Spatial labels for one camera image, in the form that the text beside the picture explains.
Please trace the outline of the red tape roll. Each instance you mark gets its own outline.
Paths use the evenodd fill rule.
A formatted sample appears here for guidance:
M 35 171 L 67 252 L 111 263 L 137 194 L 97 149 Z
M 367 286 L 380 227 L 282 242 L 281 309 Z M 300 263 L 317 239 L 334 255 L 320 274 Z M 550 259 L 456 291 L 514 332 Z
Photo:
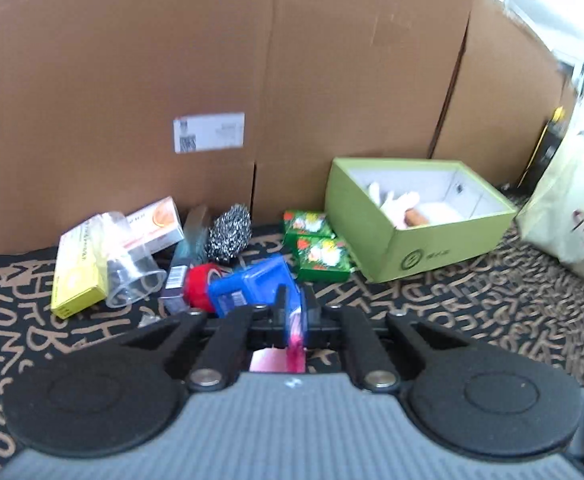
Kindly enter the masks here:
M 216 263 L 203 263 L 200 266 L 191 266 L 185 274 L 183 298 L 192 309 L 199 309 L 208 313 L 215 313 L 214 304 L 209 299 L 209 285 L 224 278 L 228 271 Z

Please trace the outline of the blue plastic case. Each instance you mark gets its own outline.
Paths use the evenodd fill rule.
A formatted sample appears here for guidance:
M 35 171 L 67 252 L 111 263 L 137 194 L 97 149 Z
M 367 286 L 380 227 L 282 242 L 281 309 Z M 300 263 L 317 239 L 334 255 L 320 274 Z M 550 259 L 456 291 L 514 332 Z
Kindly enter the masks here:
M 287 302 L 290 307 L 299 308 L 301 292 L 294 281 L 290 267 L 283 256 L 276 256 L 212 281 L 208 285 L 207 296 L 217 316 L 224 318 L 238 307 L 257 306 L 257 304 L 271 306 L 277 299 L 280 286 L 286 287 Z

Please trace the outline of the pink blue toothbrush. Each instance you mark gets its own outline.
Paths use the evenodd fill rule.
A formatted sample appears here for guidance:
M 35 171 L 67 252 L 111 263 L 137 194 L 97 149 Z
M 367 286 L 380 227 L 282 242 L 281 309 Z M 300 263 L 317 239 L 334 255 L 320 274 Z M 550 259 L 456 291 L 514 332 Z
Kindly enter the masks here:
M 303 296 L 295 287 L 280 285 L 275 308 L 282 314 L 283 348 L 257 350 L 249 363 L 255 373 L 304 374 L 306 371 L 306 315 Z

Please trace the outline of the packaged item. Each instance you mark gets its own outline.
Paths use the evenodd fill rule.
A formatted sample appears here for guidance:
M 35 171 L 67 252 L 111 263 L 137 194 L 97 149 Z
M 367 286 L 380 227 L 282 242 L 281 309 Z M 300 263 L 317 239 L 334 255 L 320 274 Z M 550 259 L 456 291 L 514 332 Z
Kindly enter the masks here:
M 189 309 L 185 300 L 185 278 L 190 268 L 206 261 L 205 245 L 211 216 L 205 205 L 191 209 L 183 224 L 183 240 L 173 252 L 167 278 L 159 300 L 169 314 L 177 314 Z

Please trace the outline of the steel wool scrubber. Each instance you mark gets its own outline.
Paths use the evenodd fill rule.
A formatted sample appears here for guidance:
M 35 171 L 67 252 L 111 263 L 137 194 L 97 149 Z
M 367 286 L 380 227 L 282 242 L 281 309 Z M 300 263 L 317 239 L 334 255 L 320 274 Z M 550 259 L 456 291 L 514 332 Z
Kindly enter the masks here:
M 234 204 L 211 225 L 205 245 L 206 257 L 209 261 L 228 264 L 239 257 L 251 237 L 249 209 L 242 204 Z

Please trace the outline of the clear plastic cup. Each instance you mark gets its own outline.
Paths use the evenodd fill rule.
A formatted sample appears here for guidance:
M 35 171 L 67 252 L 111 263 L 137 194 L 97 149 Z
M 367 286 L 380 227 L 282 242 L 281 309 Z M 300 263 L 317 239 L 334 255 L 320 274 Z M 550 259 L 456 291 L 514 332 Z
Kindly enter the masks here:
M 106 307 L 123 309 L 159 292 L 166 272 L 143 243 L 134 241 L 134 231 L 118 211 L 98 214 L 98 255 L 106 274 Z

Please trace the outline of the front green patterned box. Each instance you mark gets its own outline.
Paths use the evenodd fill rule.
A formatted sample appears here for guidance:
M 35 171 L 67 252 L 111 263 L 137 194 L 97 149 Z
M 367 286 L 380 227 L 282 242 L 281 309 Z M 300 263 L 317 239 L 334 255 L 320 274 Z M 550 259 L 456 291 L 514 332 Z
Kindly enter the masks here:
M 351 274 L 346 245 L 338 238 L 298 237 L 294 261 L 301 282 L 342 283 Z

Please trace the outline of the green patterned box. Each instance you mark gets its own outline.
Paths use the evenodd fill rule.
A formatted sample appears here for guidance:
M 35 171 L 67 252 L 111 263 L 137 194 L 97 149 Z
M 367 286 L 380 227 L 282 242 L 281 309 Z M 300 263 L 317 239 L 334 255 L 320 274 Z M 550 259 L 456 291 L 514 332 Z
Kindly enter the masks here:
M 283 212 L 283 243 L 295 248 L 298 237 L 334 238 L 327 215 L 319 211 L 286 210 Z
M 298 237 L 294 261 L 301 282 L 342 283 L 351 274 L 346 245 L 338 238 Z

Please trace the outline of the green shoe box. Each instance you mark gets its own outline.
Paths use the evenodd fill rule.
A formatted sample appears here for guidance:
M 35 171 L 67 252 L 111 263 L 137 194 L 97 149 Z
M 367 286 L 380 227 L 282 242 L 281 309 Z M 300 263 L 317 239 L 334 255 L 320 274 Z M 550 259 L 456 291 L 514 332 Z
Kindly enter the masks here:
M 395 229 L 367 192 L 418 192 L 424 202 L 446 202 L 465 218 L 440 226 Z M 448 266 L 496 248 L 515 206 L 476 172 L 455 160 L 335 158 L 324 211 L 360 272 L 373 283 Z

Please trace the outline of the white orange medicine box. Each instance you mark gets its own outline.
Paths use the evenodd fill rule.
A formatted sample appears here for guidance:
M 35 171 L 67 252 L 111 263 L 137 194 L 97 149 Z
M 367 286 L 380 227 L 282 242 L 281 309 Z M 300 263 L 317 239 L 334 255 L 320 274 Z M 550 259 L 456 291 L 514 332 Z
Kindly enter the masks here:
M 128 233 L 125 248 L 141 246 L 151 254 L 162 252 L 183 240 L 183 229 L 173 197 L 168 196 L 126 216 Z

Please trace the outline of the rear green patterned box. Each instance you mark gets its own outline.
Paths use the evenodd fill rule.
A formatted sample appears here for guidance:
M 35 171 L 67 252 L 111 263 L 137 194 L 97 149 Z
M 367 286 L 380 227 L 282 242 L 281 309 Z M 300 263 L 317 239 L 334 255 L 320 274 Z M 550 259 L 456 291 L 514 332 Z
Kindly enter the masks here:
M 283 243 L 295 248 L 298 237 L 334 238 L 327 215 L 319 211 L 286 210 L 283 212 Z

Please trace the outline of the yellow flat box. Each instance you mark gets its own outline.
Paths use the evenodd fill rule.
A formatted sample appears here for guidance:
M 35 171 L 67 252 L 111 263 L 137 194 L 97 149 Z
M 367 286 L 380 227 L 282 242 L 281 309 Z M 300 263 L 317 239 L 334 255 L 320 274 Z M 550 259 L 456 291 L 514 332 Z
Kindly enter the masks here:
M 65 232 L 54 268 L 51 312 L 66 320 L 106 299 L 106 260 L 102 256 L 100 214 Z

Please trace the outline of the cream shopping bag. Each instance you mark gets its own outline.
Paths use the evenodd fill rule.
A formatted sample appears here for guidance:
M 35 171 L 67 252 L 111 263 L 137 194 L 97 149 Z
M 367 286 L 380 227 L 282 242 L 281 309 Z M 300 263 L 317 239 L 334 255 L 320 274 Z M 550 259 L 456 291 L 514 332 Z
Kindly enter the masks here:
M 584 278 L 584 137 L 563 141 L 516 217 L 520 239 Z

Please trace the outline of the black yellow object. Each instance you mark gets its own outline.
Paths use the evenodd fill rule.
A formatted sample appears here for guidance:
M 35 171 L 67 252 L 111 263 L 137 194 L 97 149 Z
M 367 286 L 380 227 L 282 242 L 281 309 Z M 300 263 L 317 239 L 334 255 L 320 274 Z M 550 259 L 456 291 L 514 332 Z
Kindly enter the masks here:
M 534 192 L 538 182 L 549 167 L 551 160 L 560 147 L 565 135 L 565 109 L 560 106 L 554 110 L 551 119 L 541 131 L 540 138 L 527 162 L 517 189 L 523 194 Z

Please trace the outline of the large brown cardboard box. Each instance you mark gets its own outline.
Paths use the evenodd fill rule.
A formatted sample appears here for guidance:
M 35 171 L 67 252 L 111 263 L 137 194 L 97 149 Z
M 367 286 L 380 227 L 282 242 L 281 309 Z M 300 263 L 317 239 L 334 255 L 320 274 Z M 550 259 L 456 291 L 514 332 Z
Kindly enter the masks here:
M 0 0 L 0 254 L 171 196 L 267 222 L 321 205 L 337 156 L 523 170 L 572 99 L 493 0 Z M 242 148 L 173 121 L 244 113 Z

